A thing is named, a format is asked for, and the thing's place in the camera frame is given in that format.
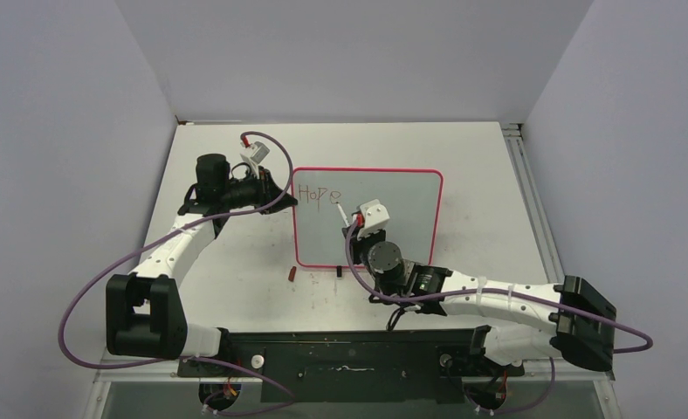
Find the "white whiteboard marker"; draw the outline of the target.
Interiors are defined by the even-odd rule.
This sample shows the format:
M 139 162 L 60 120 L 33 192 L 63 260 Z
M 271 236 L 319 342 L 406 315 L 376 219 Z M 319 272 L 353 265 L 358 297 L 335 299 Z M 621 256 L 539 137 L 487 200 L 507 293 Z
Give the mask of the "white whiteboard marker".
M 342 219 L 342 222 L 343 222 L 344 226 L 345 226 L 346 228 L 348 228 L 348 227 L 350 226 L 349 217 L 348 217 L 347 213 L 345 212 L 345 210 L 343 209 L 343 207 L 342 207 L 342 205 L 341 205 L 340 202 L 337 202 L 337 203 L 336 203 L 336 208 L 337 208 L 337 210 L 339 211 L 339 214 L 340 214 L 340 216 L 341 216 L 341 219 Z

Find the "pink framed whiteboard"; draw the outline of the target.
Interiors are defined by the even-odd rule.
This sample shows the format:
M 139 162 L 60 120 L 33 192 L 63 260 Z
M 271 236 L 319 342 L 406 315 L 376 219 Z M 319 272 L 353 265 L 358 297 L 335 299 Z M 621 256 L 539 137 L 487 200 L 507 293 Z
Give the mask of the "pink framed whiteboard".
M 418 262 L 432 259 L 444 178 L 433 168 L 301 167 L 293 172 L 296 260 L 305 267 L 346 263 L 336 203 L 350 216 L 379 199 L 389 212 L 387 239 Z

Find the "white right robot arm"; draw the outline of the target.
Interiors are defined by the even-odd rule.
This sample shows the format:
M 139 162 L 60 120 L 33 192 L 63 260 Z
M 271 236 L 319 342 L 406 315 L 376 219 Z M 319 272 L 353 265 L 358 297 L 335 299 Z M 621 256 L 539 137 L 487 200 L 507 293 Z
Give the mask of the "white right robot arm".
M 355 277 L 372 302 L 423 314 L 506 322 L 479 333 L 478 343 L 469 347 L 469 365 L 480 374 L 553 357 L 590 371 L 613 367 L 616 308 L 584 278 L 567 276 L 543 285 L 489 280 L 406 260 L 382 230 L 363 239 L 355 227 L 342 232 L 350 269 L 362 265 L 374 280 L 370 286 L 360 275 Z

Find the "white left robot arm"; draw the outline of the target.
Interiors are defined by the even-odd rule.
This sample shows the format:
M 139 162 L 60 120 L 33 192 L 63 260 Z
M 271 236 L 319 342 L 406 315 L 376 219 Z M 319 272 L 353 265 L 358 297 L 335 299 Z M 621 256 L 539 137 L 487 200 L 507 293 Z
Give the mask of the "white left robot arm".
M 128 274 L 114 274 L 107 281 L 108 352 L 164 360 L 200 356 L 200 364 L 210 374 L 227 374 L 234 352 L 222 344 L 223 331 L 187 321 L 179 286 L 202 251 L 220 235 L 227 213 L 251 207 L 268 215 L 297 203 L 267 168 L 249 169 L 237 179 L 225 155 L 198 157 L 196 183 L 178 210 L 172 238 Z

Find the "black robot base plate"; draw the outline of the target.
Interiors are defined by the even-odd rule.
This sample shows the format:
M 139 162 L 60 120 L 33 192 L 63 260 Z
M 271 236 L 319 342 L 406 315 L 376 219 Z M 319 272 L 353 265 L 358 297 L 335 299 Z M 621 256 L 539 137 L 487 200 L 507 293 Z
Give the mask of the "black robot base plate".
M 458 403 L 463 379 L 486 388 L 525 373 L 485 357 L 487 331 L 230 333 L 218 364 L 183 361 L 177 373 L 220 384 L 256 372 L 272 379 L 258 386 L 261 402 Z

